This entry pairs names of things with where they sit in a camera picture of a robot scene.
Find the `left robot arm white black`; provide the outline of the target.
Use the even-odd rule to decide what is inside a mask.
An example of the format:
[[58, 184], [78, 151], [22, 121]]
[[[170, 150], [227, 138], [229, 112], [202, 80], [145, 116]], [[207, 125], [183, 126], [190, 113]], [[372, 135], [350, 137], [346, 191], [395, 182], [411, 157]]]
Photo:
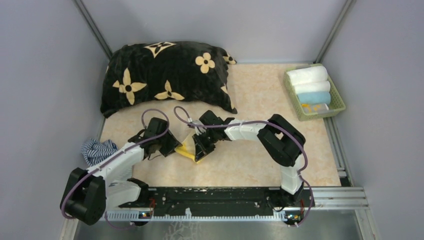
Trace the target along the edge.
[[117, 208], [154, 209], [153, 194], [142, 180], [127, 177], [134, 165], [159, 152], [174, 153], [180, 142], [169, 130], [168, 120], [154, 117], [117, 152], [87, 169], [75, 168], [69, 175], [60, 202], [62, 215], [93, 225]]

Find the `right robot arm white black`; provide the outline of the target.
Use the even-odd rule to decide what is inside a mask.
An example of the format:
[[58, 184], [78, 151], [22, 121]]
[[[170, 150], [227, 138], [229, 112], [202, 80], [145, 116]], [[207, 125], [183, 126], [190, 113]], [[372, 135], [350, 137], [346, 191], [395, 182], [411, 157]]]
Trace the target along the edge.
[[281, 199], [287, 206], [301, 200], [304, 183], [300, 177], [300, 157], [303, 156], [305, 137], [279, 114], [267, 121], [244, 121], [234, 117], [221, 119], [211, 110], [188, 126], [195, 129], [194, 161], [199, 162], [212, 153], [218, 141], [253, 141], [261, 143], [270, 157], [280, 165]]

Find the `yellow grey towel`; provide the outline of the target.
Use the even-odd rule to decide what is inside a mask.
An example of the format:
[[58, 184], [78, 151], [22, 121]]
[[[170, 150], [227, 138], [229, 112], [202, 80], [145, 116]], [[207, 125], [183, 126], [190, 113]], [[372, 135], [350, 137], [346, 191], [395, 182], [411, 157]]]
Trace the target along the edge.
[[330, 110], [326, 103], [319, 104], [301, 104], [302, 110], [305, 114], [323, 114]]

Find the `pale yellow cream towel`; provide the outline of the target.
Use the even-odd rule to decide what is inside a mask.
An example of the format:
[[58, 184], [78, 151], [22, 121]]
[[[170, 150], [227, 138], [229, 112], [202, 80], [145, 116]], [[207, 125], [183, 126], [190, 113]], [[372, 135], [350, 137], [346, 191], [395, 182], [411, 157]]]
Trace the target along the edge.
[[196, 147], [193, 139], [194, 135], [196, 135], [196, 132], [195, 130], [192, 130], [183, 140], [181, 146], [175, 148], [175, 152], [194, 161], [195, 163], [200, 163], [206, 156], [203, 155], [199, 159], [196, 159]]

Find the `light blue towel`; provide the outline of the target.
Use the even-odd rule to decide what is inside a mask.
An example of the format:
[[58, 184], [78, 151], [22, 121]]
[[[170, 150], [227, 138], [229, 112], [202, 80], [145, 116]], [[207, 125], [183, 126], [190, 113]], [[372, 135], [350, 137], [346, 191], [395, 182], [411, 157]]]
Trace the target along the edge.
[[301, 104], [317, 105], [331, 103], [331, 94], [329, 92], [306, 92], [297, 95], [297, 98]]

